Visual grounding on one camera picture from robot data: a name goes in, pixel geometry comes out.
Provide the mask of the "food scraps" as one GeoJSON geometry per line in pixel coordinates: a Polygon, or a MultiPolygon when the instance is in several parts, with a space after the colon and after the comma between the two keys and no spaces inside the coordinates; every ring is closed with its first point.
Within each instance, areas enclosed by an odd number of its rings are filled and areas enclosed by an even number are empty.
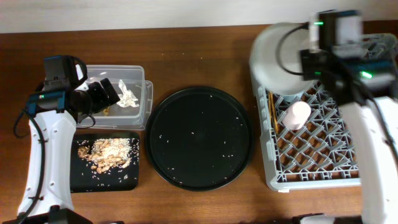
{"type": "Polygon", "coordinates": [[[113,168],[125,169],[131,163],[132,147],[126,138],[99,139],[90,146],[79,145],[77,154],[90,164],[94,174],[109,172],[113,168]]]}

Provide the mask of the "white plate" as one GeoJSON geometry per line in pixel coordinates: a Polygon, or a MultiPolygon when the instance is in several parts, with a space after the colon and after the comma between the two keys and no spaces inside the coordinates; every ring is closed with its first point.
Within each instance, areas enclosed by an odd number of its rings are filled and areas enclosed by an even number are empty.
{"type": "MultiPolygon", "coordinates": [[[[276,51],[279,40],[288,31],[298,27],[294,23],[278,23],[264,29],[255,39],[249,66],[252,78],[266,90],[278,95],[295,95],[307,91],[314,81],[305,81],[301,76],[284,71],[277,63],[276,51]]],[[[280,49],[283,66],[292,72],[301,72],[299,53],[308,48],[308,30],[302,29],[290,34],[280,49]]]]}

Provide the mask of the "pink cup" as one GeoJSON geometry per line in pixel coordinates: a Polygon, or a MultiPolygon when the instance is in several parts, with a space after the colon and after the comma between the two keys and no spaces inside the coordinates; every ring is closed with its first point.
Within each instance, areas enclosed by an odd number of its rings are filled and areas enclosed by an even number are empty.
{"type": "Polygon", "coordinates": [[[302,128],[311,114],[311,107],[303,101],[293,103],[286,111],[282,124],[291,130],[302,128]]]}

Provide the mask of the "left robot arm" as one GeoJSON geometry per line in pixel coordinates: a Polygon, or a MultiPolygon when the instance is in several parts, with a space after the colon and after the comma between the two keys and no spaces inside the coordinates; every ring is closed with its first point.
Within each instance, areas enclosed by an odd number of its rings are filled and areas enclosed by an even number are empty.
{"type": "Polygon", "coordinates": [[[77,57],[47,57],[44,66],[45,80],[21,112],[29,119],[31,149],[27,184],[13,223],[89,223],[72,204],[73,137],[78,123],[120,98],[107,78],[84,86],[88,69],[77,57]]]}

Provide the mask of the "blue cup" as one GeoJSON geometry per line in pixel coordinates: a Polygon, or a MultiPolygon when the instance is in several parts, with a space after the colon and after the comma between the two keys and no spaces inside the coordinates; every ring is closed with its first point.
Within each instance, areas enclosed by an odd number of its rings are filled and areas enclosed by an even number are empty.
{"type": "Polygon", "coordinates": [[[295,95],[282,95],[283,100],[287,103],[294,103],[296,101],[300,101],[302,97],[302,93],[295,94],[295,95]]]}

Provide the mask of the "wooden chopstick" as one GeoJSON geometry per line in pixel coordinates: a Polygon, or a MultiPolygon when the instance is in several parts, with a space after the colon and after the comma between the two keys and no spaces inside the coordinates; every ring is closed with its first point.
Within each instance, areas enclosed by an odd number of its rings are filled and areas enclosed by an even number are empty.
{"type": "Polygon", "coordinates": [[[272,103],[271,103],[272,94],[270,91],[268,91],[267,95],[268,95],[268,108],[269,108],[269,114],[270,114],[270,121],[272,124],[272,120],[273,120],[273,118],[272,118],[272,103]]]}
{"type": "Polygon", "coordinates": [[[276,110],[275,110],[275,105],[274,105],[274,97],[273,97],[273,92],[270,91],[269,92],[269,99],[271,101],[271,113],[272,113],[272,118],[273,118],[273,122],[274,122],[274,131],[276,134],[279,133],[279,127],[277,124],[277,115],[276,115],[276,110]]]}

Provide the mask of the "gold snack wrapper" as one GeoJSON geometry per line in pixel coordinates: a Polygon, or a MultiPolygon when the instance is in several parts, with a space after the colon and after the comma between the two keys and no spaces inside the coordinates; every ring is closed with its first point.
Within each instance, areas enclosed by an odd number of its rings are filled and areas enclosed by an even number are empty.
{"type": "Polygon", "coordinates": [[[103,110],[103,115],[104,115],[104,116],[108,116],[108,115],[109,115],[109,111],[110,111],[110,108],[109,108],[109,107],[105,108],[105,109],[103,110]]]}

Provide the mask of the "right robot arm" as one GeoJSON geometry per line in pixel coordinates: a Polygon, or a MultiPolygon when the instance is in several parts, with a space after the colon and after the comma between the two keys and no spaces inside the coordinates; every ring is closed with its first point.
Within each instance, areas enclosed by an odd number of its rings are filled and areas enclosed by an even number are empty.
{"type": "Polygon", "coordinates": [[[367,57],[361,14],[310,16],[309,48],[300,52],[304,80],[320,80],[353,138],[363,194],[363,223],[397,223],[397,66],[367,57]]]}

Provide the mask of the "white napkin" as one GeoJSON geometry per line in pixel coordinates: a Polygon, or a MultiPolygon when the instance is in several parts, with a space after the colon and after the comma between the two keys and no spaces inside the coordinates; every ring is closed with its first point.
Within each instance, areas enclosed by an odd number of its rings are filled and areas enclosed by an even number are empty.
{"type": "Polygon", "coordinates": [[[138,99],[131,90],[127,89],[126,84],[122,80],[118,82],[118,87],[122,91],[121,94],[118,94],[119,96],[119,101],[117,102],[118,106],[122,108],[127,108],[129,106],[132,108],[139,107],[139,104],[137,103],[138,99]]]}

